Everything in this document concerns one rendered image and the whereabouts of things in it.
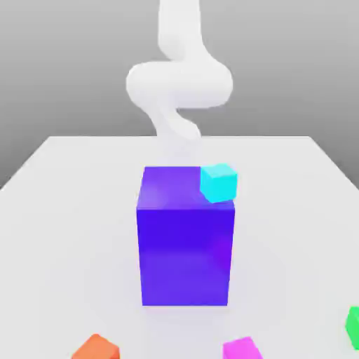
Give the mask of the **small cyan cube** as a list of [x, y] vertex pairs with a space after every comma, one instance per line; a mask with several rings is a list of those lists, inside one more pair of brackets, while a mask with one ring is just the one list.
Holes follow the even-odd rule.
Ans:
[[200, 167], [200, 191], [211, 203], [232, 201], [237, 195], [238, 173], [226, 163]]

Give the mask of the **small magenta cube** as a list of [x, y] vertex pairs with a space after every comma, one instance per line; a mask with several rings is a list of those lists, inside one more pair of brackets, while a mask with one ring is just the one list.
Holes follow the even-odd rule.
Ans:
[[222, 359], [263, 359], [251, 337], [226, 342], [222, 347]]

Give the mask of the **small orange cube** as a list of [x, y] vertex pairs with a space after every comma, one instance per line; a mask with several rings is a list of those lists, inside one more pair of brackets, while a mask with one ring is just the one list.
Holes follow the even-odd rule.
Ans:
[[71, 359], [120, 359], [119, 347], [99, 334], [93, 334], [72, 355]]

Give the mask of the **small green cube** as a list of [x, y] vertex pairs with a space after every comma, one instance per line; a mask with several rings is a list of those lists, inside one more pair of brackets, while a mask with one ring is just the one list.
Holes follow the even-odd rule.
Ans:
[[349, 309], [345, 328], [353, 348], [359, 351], [359, 306]]

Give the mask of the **large purple box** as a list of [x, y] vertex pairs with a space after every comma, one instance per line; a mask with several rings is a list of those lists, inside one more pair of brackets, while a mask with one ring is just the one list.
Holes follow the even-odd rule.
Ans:
[[236, 209], [207, 199], [198, 166], [147, 166], [137, 200], [145, 306], [226, 306]]

